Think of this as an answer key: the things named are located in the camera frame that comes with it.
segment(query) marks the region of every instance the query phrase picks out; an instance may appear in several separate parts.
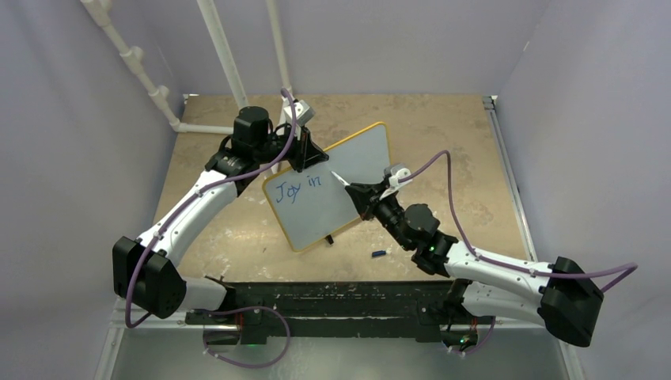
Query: wooden table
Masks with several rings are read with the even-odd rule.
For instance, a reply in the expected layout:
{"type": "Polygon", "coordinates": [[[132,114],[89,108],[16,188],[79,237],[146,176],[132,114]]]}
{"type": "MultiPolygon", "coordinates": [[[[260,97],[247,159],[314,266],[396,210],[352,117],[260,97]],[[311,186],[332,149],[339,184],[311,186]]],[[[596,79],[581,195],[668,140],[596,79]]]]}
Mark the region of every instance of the wooden table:
{"type": "MultiPolygon", "coordinates": [[[[299,95],[316,111],[309,122],[314,141],[326,147],[377,121],[389,126],[392,160],[416,170],[439,150],[453,155],[457,214],[471,242],[482,249],[525,258],[513,201],[482,99],[476,95],[299,95]]],[[[279,96],[250,97],[277,123],[279,96]]],[[[190,97],[183,121],[233,125],[230,96],[190,97]]],[[[221,135],[177,137],[157,219],[195,183],[221,135]]],[[[440,229],[458,236],[449,213],[445,160],[437,161],[398,199],[405,207],[427,203],[440,229]]],[[[286,242],[257,178],[200,234],[179,266],[182,276],[224,276],[228,281],[348,281],[439,279],[421,272],[378,222],[360,222],[316,248],[295,253],[286,242]],[[371,259],[374,250],[392,253],[371,259]]]]}

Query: white pipe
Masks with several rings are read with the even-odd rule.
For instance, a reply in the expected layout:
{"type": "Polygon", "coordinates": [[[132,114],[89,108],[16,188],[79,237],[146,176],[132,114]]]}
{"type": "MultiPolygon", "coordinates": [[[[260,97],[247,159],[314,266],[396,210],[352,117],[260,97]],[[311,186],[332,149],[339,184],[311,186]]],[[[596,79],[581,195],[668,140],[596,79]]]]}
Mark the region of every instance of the white pipe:
{"type": "Polygon", "coordinates": [[[275,0],[266,0],[266,7],[268,8],[268,16],[271,19],[273,41],[275,42],[275,53],[277,54],[277,63],[279,64],[279,74],[282,76],[282,87],[287,89],[289,93],[293,94],[294,90],[291,88],[291,83],[289,82],[289,67],[286,64],[284,42],[282,41],[282,30],[279,27],[279,12],[277,10],[277,2],[275,0]]]}
{"type": "Polygon", "coordinates": [[[247,94],[242,87],[242,80],[240,79],[240,74],[237,72],[235,61],[233,61],[233,53],[230,50],[229,41],[226,39],[224,27],[222,26],[222,21],[219,19],[219,13],[217,12],[214,0],[198,0],[198,7],[200,8],[200,13],[203,14],[205,26],[210,33],[212,44],[214,44],[214,49],[217,51],[219,62],[222,64],[224,73],[226,74],[226,79],[229,81],[237,107],[243,108],[249,106],[247,94]]]}
{"type": "Polygon", "coordinates": [[[180,123],[178,132],[219,133],[222,135],[232,135],[233,127],[219,127],[217,125],[197,125],[189,123],[180,123]]]}
{"type": "Polygon", "coordinates": [[[163,112],[165,118],[168,119],[170,126],[173,130],[177,132],[205,132],[205,133],[223,133],[223,134],[232,134],[232,127],[213,127],[208,125],[194,125],[181,123],[180,120],[175,116],[168,104],[168,94],[169,90],[164,85],[158,87],[151,81],[149,76],[145,72],[145,68],[142,65],[142,58],[144,57],[144,51],[140,47],[133,46],[128,47],[126,42],[123,40],[123,37],[116,31],[116,28],[112,24],[112,19],[109,18],[109,10],[112,8],[111,0],[80,0],[82,5],[89,11],[89,15],[96,22],[104,33],[110,39],[110,41],[116,47],[116,50],[119,51],[119,55],[126,63],[128,70],[131,71],[138,80],[142,83],[144,88],[147,91],[147,94],[150,96],[151,100],[154,102],[156,107],[163,112]]]}

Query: wire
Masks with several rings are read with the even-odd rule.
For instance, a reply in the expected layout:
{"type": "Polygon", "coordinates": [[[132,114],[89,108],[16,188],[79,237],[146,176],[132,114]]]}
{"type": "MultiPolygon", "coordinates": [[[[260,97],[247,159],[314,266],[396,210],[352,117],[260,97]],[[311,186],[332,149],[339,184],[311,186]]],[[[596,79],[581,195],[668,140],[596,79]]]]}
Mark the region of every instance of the wire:
{"type": "Polygon", "coordinates": [[[225,315],[238,314],[238,313],[242,313],[244,311],[250,311],[250,310],[256,310],[256,309],[266,310],[266,311],[269,311],[269,312],[273,313],[277,318],[279,318],[279,320],[284,325],[284,329],[286,331],[286,343],[284,344],[284,348],[282,349],[282,352],[279,353],[279,355],[277,355],[273,360],[270,360],[266,363],[261,363],[261,364],[248,364],[248,363],[238,362],[236,360],[229,359],[229,358],[226,358],[224,356],[221,356],[218,353],[210,350],[210,347],[207,345],[207,340],[205,339],[205,334],[206,334],[205,331],[203,332],[203,346],[205,347],[205,352],[203,354],[207,353],[207,354],[212,355],[216,359],[227,362],[228,364],[233,364],[234,366],[237,366],[237,367],[249,368],[249,369],[258,369],[258,368],[269,367],[269,366],[272,366],[273,364],[277,363],[280,359],[282,359],[282,357],[284,357],[284,355],[286,355],[286,351],[289,349],[289,342],[291,341],[291,332],[289,330],[289,324],[286,322],[286,319],[280,313],[278,313],[277,310],[274,310],[274,309],[272,309],[270,307],[266,307],[266,306],[248,306],[248,307],[243,307],[243,308],[235,309],[235,310],[231,310],[231,311],[208,311],[208,310],[200,310],[200,311],[202,311],[204,313],[207,313],[211,316],[220,316],[221,317],[221,316],[225,316],[225,315]]]}
{"type": "MultiPolygon", "coordinates": [[[[298,121],[296,120],[296,105],[294,104],[294,97],[292,97],[291,93],[289,93],[289,91],[287,91],[284,88],[282,88],[280,93],[282,94],[283,97],[285,97],[289,101],[289,105],[291,106],[291,132],[290,132],[289,136],[293,136],[294,133],[296,132],[296,124],[298,123],[298,121]]],[[[284,157],[286,152],[289,151],[289,148],[291,147],[292,142],[293,142],[293,139],[287,139],[286,144],[284,145],[284,148],[282,148],[282,151],[279,152],[278,156],[273,161],[271,161],[269,164],[265,165],[264,167],[258,168],[257,170],[254,170],[253,172],[241,174],[241,175],[235,176],[235,177],[228,177],[228,178],[225,178],[223,180],[217,180],[215,182],[212,182],[211,184],[207,184],[207,185],[205,185],[201,188],[201,190],[200,190],[201,193],[204,194],[205,192],[207,192],[211,188],[221,186],[222,184],[227,184],[229,182],[244,180],[245,178],[250,178],[250,177],[257,176],[257,175],[261,174],[262,172],[270,169],[274,164],[276,164],[276,163],[280,162],[280,160],[282,160],[282,158],[284,157]]],[[[147,244],[147,246],[142,251],[142,254],[140,255],[138,263],[135,265],[135,269],[133,270],[133,275],[131,276],[131,280],[128,282],[128,290],[126,292],[125,319],[126,319],[126,326],[129,329],[134,329],[135,327],[138,327],[138,325],[143,323],[151,315],[151,313],[146,313],[145,315],[140,317],[140,319],[138,319],[137,321],[135,321],[135,322],[131,321],[131,309],[132,309],[132,306],[133,306],[133,292],[135,291],[135,284],[137,283],[138,277],[140,276],[140,270],[142,269],[142,266],[144,265],[144,263],[145,263],[147,257],[149,256],[149,254],[151,253],[151,249],[158,242],[158,237],[163,235],[165,233],[165,231],[168,230],[170,225],[172,225],[172,223],[175,222],[175,219],[177,219],[177,217],[180,216],[180,214],[182,212],[184,212],[184,210],[186,210],[191,205],[191,203],[193,203],[198,198],[199,197],[198,197],[197,194],[191,194],[191,196],[189,196],[179,207],[177,207],[177,209],[175,209],[175,211],[165,220],[163,225],[161,227],[159,227],[158,232],[157,232],[157,236],[154,236],[150,240],[149,244],[147,244]]]]}
{"type": "MultiPolygon", "coordinates": [[[[447,157],[447,199],[449,201],[449,211],[452,213],[452,219],[454,219],[454,224],[457,226],[457,229],[459,230],[459,234],[461,235],[461,239],[464,241],[464,244],[466,245],[466,248],[468,251],[474,256],[482,261],[497,265],[502,268],[508,268],[512,269],[514,271],[518,272],[523,272],[523,273],[529,273],[532,274],[532,276],[540,276],[540,277],[549,277],[552,279],[593,279],[596,277],[604,277],[604,276],[610,276],[614,275],[616,273],[620,273],[613,281],[610,283],[607,283],[605,286],[601,288],[602,292],[606,292],[610,290],[612,287],[614,287],[616,284],[618,284],[620,281],[622,281],[625,277],[629,276],[633,271],[636,270],[639,266],[636,263],[629,263],[625,265],[620,265],[619,267],[616,268],[611,268],[607,269],[605,271],[600,271],[600,272],[593,272],[593,273],[551,273],[551,272],[532,272],[528,270],[527,268],[523,268],[517,265],[513,264],[508,264],[504,263],[502,261],[498,261],[495,259],[491,259],[489,257],[484,256],[482,253],[476,252],[475,248],[471,245],[471,242],[468,240],[466,237],[466,233],[464,232],[464,229],[461,227],[461,223],[459,223],[459,218],[457,217],[457,212],[454,210],[454,200],[452,197],[452,157],[449,154],[449,150],[441,150],[440,152],[436,153],[424,166],[419,168],[416,172],[411,174],[408,177],[405,177],[404,179],[400,180],[399,182],[406,182],[409,181],[415,177],[417,177],[419,174],[422,174],[424,170],[426,170],[429,166],[431,166],[440,156],[445,155],[447,157]]],[[[470,351],[468,351],[468,355],[474,354],[478,352],[483,344],[489,340],[489,337],[491,336],[492,331],[494,331],[494,324],[495,324],[495,319],[491,319],[491,325],[489,327],[489,331],[487,331],[487,335],[482,339],[482,341],[478,341],[478,344],[470,351]]]]}

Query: gray wall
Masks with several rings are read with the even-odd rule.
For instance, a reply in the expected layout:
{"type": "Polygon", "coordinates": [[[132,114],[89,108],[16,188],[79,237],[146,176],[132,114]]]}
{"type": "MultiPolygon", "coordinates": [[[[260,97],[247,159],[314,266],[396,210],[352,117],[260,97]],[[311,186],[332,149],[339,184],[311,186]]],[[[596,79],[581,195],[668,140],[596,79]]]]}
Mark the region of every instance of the gray wall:
{"type": "MultiPolygon", "coordinates": [[[[229,93],[195,1],[141,0],[185,93],[229,93]]],[[[264,0],[216,1],[245,89],[281,86],[264,0]]],[[[495,94],[548,0],[278,0],[302,93],[495,94]]]]}
{"type": "MultiPolygon", "coordinates": [[[[112,16],[176,89],[137,6],[112,16]]],[[[112,245],[150,223],[175,135],[78,0],[1,1],[0,51],[0,377],[91,378],[112,245]]]]}
{"type": "Polygon", "coordinates": [[[499,97],[539,256],[640,265],[579,350],[592,379],[671,371],[669,19],[666,0],[555,0],[499,97]]]}

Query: purple cable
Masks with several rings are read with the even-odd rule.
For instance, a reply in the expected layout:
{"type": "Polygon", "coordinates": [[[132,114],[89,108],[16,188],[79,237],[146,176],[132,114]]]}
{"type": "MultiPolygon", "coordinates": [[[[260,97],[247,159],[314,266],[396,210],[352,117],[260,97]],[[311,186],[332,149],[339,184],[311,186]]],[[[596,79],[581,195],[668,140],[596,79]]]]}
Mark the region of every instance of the purple cable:
{"type": "MultiPolygon", "coordinates": [[[[452,197],[452,157],[449,154],[449,150],[441,150],[440,152],[436,153],[426,164],[424,164],[424,166],[419,168],[416,172],[414,172],[410,176],[405,177],[404,179],[400,180],[399,182],[406,182],[406,181],[409,181],[409,180],[417,177],[424,170],[426,170],[426,168],[428,168],[434,162],[436,162],[436,160],[438,160],[438,158],[440,156],[442,156],[443,154],[447,157],[447,199],[449,201],[449,212],[452,214],[452,219],[454,219],[454,224],[457,226],[457,230],[459,230],[459,234],[461,235],[461,239],[464,241],[464,244],[466,245],[466,248],[468,249],[468,251],[474,257],[478,257],[482,261],[487,262],[489,264],[494,264],[494,265],[497,265],[497,266],[502,267],[502,268],[508,268],[508,269],[512,269],[514,271],[530,274],[531,271],[528,270],[527,268],[519,267],[519,266],[513,265],[513,264],[504,263],[502,261],[498,261],[498,260],[486,257],[481,253],[477,253],[476,250],[471,245],[471,242],[466,237],[466,233],[464,232],[464,229],[461,227],[461,223],[459,223],[459,218],[457,217],[457,212],[454,210],[454,200],[453,200],[453,197],[452,197]]],[[[551,273],[551,272],[534,272],[533,274],[535,276],[550,277],[550,278],[553,278],[553,279],[593,279],[593,278],[596,278],[596,277],[610,276],[610,275],[614,275],[616,273],[622,272],[613,281],[611,281],[610,283],[607,283],[605,286],[603,286],[601,288],[601,291],[605,293],[610,288],[612,288],[616,284],[618,284],[618,282],[622,281],[625,277],[629,276],[638,267],[639,266],[636,263],[629,263],[629,264],[625,264],[625,265],[620,265],[617,268],[607,269],[605,271],[594,272],[594,273],[566,274],[566,273],[551,273]]],[[[487,342],[487,340],[491,336],[491,333],[494,331],[494,325],[495,325],[495,319],[492,318],[491,326],[489,327],[489,331],[487,331],[487,335],[472,350],[470,350],[467,355],[471,355],[471,354],[480,350],[480,348],[483,346],[483,344],[485,342],[487,342]]]]}
{"type": "MultiPolygon", "coordinates": [[[[289,105],[291,106],[291,131],[289,132],[289,136],[293,136],[294,133],[296,132],[296,124],[298,123],[296,120],[296,106],[294,104],[294,97],[291,96],[291,93],[287,91],[286,89],[282,88],[280,91],[283,97],[285,97],[289,101],[289,105]]],[[[287,139],[286,144],[284,145],[284,148],[282,149],[281,152],[279,152],[278,156],[271,161],[269,164],[265,165],[262,168],[258,168],[257,170],[254,170],[253,172],[250,173],[245,173],[241,174],[239,176],[235,177],[229,177],[225,178],[223,180],[217,180],[215,182],[212,182],[211,184],[207,184],[203,186],[203,188],[200,190],[201,193],[204,193],[208,190],[210,190],[213,187],[226,184],[229,182],[234,182],[238,180],[244,180],[245,178],[250,178],[257,176],[266,170],[270,169],[274,164],[278,163],[284,155],[286,154],[287,151],[289,151],[289,148],[291,147],[293,139],[287,139]]],[[[165,233],[166,230],[170,227],[170,225],[177,219],[178,216],[184,210],[186,210],[191,203],[193,203],[194,200],[198,199],[199,197],[196,194],[192,194],[189,196],[177,209],[175,209],[175,212],[173,212],[163,223],[163,226],[161,226],[158,229],[158,234],[162,235],[165,233]]],[[[126,292],[126,326],[129,329],[133,329],[137,327],[139,324],[143,323],[150,315],[151,313],[147,313],[143,315],[140,319],[137,321],[133,322],[131,321],[131,307],[133,306],[133,292],[135,291],[135,284],[138,282],[138,277],[140,276],[140,269],[142,268],[142,265],[145,263],[146,258],[149,256],[151,249],[156,245],[158,242],[158,237],[154,237],[150,240],[149,244],[147,244],[147,247],[142,251],[142,255],[140,255],[140,258],[138,260],[138,263],[135,265],[135,270],[133,271],[133,275],[131,276],[131,280],[128,282],[128,290],[126,292]]]]}
{"type": "Polygon", "coordinates": [[[210,350],[210,348],[207,346],[207,342],[205,340],[205,332],[203,332],[203,346],[205,347],[205,352],[208,354],[212,355],[216,359],[222,360],[224,362],[227,362],[228,364],[233,364],[234,366],[242,367],[242,368],[249,368],[249,369],[258,369],[258,368],[265,368],[272,366],[273,364],[277,363],[284,355],[286,354],[286,351],[289,349],[289,342],[291,341],[291,333],[289,331],[289,324],[286,323],[286,319],[277,312],[277,310],[271,309],[270,307],[266,306],[248,306],[248,307],[243,307],[240,309],[235,309],[231,311],[207,311],[207,310],[202,310],[205,313],[208,313],[209,315],[217,315],[217,316],[224,316],[224,315],[230,315],[230,314],[238,314],[242,313],[243,311],[250,311],[250,310],[256,310],[256,309],[261,309],[261,310],[266,310],[270,311],[273,313],[279,320],[282,322],[284,325],[284,329],[286,330],[286,343],[284,344],[284,348],[282,349],[282,352],[279,353],[273,360],[268,361],[266,363],[261,363],[261,364],[247,364],[247,363],[241,363],[233,359],[228,359],[225,358],[224,356],[220,356],[218,353],[210,350]]]}

